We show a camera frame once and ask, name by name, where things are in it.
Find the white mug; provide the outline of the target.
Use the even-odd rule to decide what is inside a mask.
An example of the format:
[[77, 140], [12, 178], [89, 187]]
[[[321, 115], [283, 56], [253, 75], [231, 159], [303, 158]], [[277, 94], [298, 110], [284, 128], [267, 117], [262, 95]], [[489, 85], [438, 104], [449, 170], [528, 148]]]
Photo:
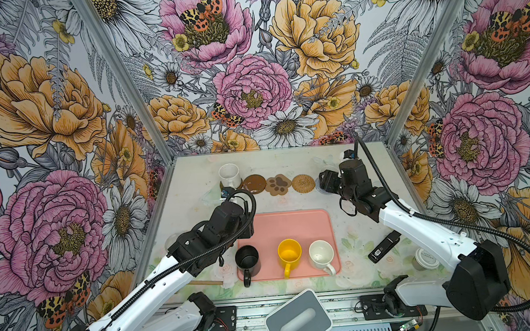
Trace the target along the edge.
[[239, 167], [233, 163], [222, 165], [218, 172], [220, 182], [224, 185], [233, 184], [237, 186], [242, 183]]
[[313, 268], [324, 271], [330, 276], [337, 274], [332, 265], [335, 251], [331, 244], [324, 240], [316, 240], [309, 246], [309, 261]]

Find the dark brown round wooden coaster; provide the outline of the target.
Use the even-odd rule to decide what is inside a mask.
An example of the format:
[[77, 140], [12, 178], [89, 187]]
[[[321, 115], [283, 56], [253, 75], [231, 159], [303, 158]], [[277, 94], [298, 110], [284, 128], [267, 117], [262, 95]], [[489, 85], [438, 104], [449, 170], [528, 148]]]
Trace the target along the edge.
[[253, 195], [260, 194], [266, 189], [266, 179], [261, 175], [252, 174], [243, 180], [242, 188]]

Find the light brown round wooden coaster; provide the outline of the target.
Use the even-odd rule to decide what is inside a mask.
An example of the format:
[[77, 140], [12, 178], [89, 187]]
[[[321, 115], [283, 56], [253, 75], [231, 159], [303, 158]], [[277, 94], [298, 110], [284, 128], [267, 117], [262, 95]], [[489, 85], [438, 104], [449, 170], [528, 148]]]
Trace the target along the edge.
[[219, 183], [220, 184], [220, 189], [221, 190], [224, 190], [224, 188], [226, 189], [234, 189], [234, 190], [240, 190], [242, 189], [243, 187], [243, 182], [238, 184], [237, 186], [234, 186], [233, 184], [228, 184], [228, 185], [224, 185], [222, 182]]

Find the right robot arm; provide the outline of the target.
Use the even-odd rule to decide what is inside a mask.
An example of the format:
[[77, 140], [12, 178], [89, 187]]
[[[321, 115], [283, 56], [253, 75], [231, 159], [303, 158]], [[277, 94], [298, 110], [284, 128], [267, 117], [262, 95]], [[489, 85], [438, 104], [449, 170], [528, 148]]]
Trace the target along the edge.
[[501, 247], [493, 241], [478, 243], [434, 220], [417, 217], [414, 209], [385, 187], [376, 187], [365, 164], [345, 160], [338, 171], [325, 170], [318, 184], [341, 202], [351, 203], [354, 214], [366, 215], [400, 233], [434, 257], [449, 272], [449, 278], [423, 280], [403, 275], [389, 293], [405, 306], [450, 307], [463, 316], [480, 321], [510, 291]]

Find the black mug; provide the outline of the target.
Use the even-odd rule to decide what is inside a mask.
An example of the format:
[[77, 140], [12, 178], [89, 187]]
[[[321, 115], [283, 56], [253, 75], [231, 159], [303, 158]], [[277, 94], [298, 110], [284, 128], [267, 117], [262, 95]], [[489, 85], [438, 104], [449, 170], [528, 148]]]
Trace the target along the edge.
[[259, 252], [251, 245], [240, 247], [235, 255], [235, 262], [238, 270], [241, 272], [244, 287], [250, 287], [253, 278], [261, 270]]

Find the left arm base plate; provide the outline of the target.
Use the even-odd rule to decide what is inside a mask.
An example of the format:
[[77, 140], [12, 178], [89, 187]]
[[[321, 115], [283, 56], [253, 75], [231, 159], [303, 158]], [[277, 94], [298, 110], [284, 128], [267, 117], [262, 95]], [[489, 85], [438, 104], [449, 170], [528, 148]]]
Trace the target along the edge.
[[236, 306], [218, 306], [213, 322], [203, 322], [197, 331], [236, 331], [237, 311]]

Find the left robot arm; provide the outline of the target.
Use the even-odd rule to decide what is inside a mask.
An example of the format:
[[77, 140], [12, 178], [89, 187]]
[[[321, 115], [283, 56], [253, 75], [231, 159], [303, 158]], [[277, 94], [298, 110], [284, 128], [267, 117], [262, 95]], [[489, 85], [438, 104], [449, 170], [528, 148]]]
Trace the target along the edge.
[[204, 293], [194, 293], [175, 310], [156, 312], [205, 268], [222, 260], [238, 239], [250, 238], [257, 212], [256, 199], [235, 191], [216, 207], [208, 220], [180, 234], [154, 270], [109, 313], [90, 325], [70, 331], [206, 331], [216, 307]]

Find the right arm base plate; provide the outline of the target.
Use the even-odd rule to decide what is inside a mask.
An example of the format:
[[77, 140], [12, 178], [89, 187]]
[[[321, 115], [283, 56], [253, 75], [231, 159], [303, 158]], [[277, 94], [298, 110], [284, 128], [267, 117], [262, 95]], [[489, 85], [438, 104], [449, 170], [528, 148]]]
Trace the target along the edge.
[[424, 305], [390, 307], [384, 294], [367, 294], [358, 298], [353, 311], [363, 315], [366, 321], [398, 319], [407, 317], [425, 317], [428, 315]]

